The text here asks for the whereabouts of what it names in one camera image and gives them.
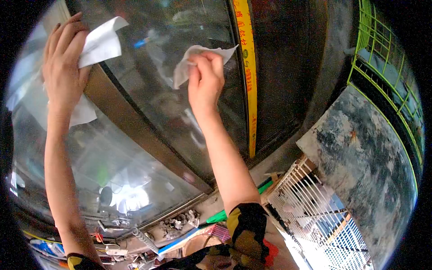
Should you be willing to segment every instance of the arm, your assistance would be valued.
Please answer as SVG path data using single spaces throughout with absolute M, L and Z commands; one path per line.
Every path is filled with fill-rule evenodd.
M 260 204 L 258 189 L 217 111 L 225 83 L 222 57 L 203 52 L 192 55 L 189 61 L 197 64 L 189 69 L 189 102 L 206 139 L 226 214 L 240 203 Z
M 82 254 L 102 264 L 78 207 L 75 181 L 65 139 L 70 117 L 87 84 L 90 67 L 78 69 L 88 32 L 81 14 L 57 25 L 44 50 L 43 76 L 49 98 L 45 144 L 45 187 L 48 203 L 66 254 Z

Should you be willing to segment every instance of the crumpled paper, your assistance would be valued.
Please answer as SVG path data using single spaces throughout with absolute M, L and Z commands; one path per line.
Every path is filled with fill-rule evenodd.
M 184 53 L 183 59 L 175 66 L 174 76 L 173 76 L 174 89 L 179 89 L 180 85 L 182 85 L 184 82 L 186 82 L 189 79 L 188 65 L 193 64 L 188 61 L 188 58 L 190 57 L 191 54 L 200 54 L 203 51 L 212 51 L 223 57 L 223 64 L 225 65 L 226 62 L 228 62 L 228 60 L 234 54 L 237 47 L 238 44 L 234 48 L 228 50 L 223 50 L 221 48 L 209 49 L 201 45 L 194 45 L 189 47 L 189 49 L 187 49 L 186 52 Z
M 121 46 L 115 31 L 129 25 L 122 17 L 114 17 L 91 31 L 79 56 L 78 67 L 86 67 L 121 55 Z
M 84 43 L 79 56 L 78 67 L 86 67 L 121 55 L 121 46 L 115 31 L 129 25 L 122 17 L 115 17 L 91 31 Z M 69 127 L 85 124 L 97 118 L 90 101 L 84 96 L 79 99 L 72 116 Z

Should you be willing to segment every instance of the green wire rack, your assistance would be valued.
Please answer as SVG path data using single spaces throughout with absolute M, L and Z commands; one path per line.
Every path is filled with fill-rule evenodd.
M 369 0 L 359 0 L 357 45 L 347 83 L 354 70 L 363 75 L 396 111 L 423 165 L 425 133 L 422 106 L 414 74 L 390 27 L 379 20 Z

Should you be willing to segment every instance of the wire shelf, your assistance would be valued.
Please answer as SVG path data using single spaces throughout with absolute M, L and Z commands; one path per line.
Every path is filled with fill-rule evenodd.
M 375 6 L 369 0 L 359 0 L 359 7 L 359 34 L 347 83 L 352 84 L 356 70 L 382 94 L 402 121 L 422 166 L 425 131 L 414 74 L 397 37 L 382 23 Z
M 327 269 L 372 267 L 365 241 L 351 215 L 330 187 L 298 160 L 268 197 L 304 251 L 321 256 Z

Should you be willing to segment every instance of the white wire rack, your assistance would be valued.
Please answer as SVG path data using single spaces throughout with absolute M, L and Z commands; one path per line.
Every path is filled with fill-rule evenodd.
M 363 237 L 339 197 L 306 163 L 291 166 L 267 197 L 303 251 L 320 260 L 321 269 L 372 269 Z

